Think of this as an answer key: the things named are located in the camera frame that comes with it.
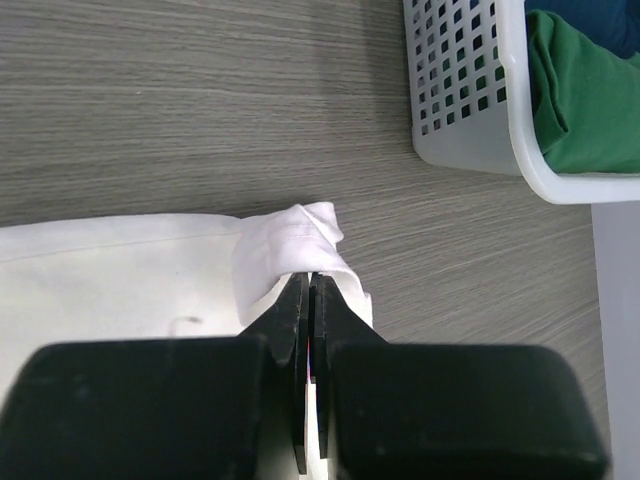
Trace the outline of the white t shirt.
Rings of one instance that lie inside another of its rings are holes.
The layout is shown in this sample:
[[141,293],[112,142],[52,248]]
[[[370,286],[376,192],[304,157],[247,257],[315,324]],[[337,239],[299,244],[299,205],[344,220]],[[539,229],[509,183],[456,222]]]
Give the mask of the white t shirt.
[[[333,278],[370,327],[371,298],[338,253],[327,202],[245,219],[159,214],[8,227],[1,232],[1,410],[33,353],[65,342],[235,336],[289,278]],[[307,357],[307,471],[333,479],[319,451]]]

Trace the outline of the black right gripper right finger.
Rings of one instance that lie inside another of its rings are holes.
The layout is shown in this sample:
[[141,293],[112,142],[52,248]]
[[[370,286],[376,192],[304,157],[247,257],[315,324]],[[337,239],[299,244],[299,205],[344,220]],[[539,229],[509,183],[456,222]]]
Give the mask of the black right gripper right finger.
[[601,479],[578,379],[539,345],[391,343],[311,280],[319,451],[333,479]]

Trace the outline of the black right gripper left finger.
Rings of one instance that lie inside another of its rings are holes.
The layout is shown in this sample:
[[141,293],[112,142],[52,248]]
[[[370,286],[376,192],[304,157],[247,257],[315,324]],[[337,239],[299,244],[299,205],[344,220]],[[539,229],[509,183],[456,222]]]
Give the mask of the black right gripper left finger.
[[226,337],[36,350],[1,410],[5,479],[296,479],[307,471],[309,279]]

